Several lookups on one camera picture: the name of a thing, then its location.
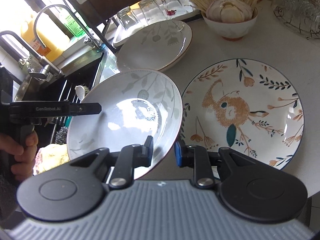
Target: metal screw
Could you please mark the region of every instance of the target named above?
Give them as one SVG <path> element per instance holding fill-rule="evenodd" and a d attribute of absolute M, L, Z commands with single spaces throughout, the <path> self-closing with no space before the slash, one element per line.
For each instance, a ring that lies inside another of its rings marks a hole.
<path fill-rule="evenodd" d="M 209 178 L 202 178 L 197 181 L 199 186 L 210 186 L 213 184 L 213 180 Z"/>
<path fill-rule="evenodd" d="M 127 183 L 127 181 L 124 179 L 124 178 L 114 178 L 114 179 L 112 179 L 111 181 L 110 181 L 110 184 L 112 185 L 112 186 L 115 186 L 115 187 L 117 187 L 117 186 L 123 186 L 124 184 L 126 184 Z"/>

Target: white countertop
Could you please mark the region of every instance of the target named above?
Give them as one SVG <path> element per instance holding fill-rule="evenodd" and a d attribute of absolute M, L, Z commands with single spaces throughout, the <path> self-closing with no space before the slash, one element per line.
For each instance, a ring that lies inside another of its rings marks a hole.
<path fill-rule="evenodd" d="M 307 40 L 276 19 L 270 2 L 258 4 L 256 25 L 241 41 L 225 41 L 203 19 L 188 23 L 193 40 L 185 56 L 164 72 L 182 93 L 208 66 L 231 58 L 250 58 L 281 71 L 294 85 L 304 108 L 305 129 L 299 150 L 284 168 L 307 187 L 308 197 L 320 191 L 320 41 Z M 192 169 L 176 166 L 173 149 L 143 179 L 189 179 Z"/>

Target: glass cup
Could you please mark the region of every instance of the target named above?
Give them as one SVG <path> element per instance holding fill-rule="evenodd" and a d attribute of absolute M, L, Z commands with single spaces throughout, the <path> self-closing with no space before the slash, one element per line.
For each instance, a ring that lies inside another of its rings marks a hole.
<path fill-rule="evenodd" d="M 177 15 L 186 14 L 187 10 L 183 9 L 180 0 L 161 0 L 164 10 L 169 19 L 177 17 Z"/>
<path fill-rule="evenodd" d="M 148 25 L 167 20 L 156 0 L 142 0 L 138 5 Z"/>
<path fill-rule="evenodd" d="M 134 25 L 141 25 L 141 22 L 139 21 L 135 13 L 130 9 L 130 6 L 118 11 L 117 16 L 121 25 L 126 31 Z"/>

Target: hand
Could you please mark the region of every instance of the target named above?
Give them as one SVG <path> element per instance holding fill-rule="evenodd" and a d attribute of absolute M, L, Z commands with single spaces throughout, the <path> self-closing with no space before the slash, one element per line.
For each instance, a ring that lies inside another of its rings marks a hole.
<path fill-rule="evenodd" d="M 24 181 L 33 174 L 35 156 L 37 152 L 38 135 L 36 132 L 26 137 L 26 148 L 24 149 L 10 136 L 0 134 L 0 150 L 14 155 L 17 164 L 11 166 L 11 171 L 18 181 Z"/>

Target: plate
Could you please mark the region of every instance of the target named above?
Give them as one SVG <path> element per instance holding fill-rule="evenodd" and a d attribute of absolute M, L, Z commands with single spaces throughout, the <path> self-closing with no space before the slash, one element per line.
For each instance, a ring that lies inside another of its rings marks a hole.
<path fill-rule="evenodd" d="M 168 20 L 151 24 L 122 46 L 117 56 L 118 69 L 169 69 L 185 54 L 191 39 L 192 30 L 184 22 Z"/>
<path fill-rule="evenodd" d="M 300 98 L 275 68 L 230 59 L 200 72 L 182 95 L 180 136 L 209 151 L 231 147 L 282 169 L 297 151 L 304 128 Z M 219 178 L 216 168 L 213 174 Z"/>
<path fill-rule="evenodd" d="M 131 144 L 154 139 L 151 166 L 135 169 L 140 178 L 161 161 L 180 129 L 182 101 L 178 88 L 166 75 L 154 70 L 118 73 L 91 90 L 82 103 L 98 102 L 100 114 L 72 117 L 67 135 L 70 160 L 97 148 L 120 151 Z"/>

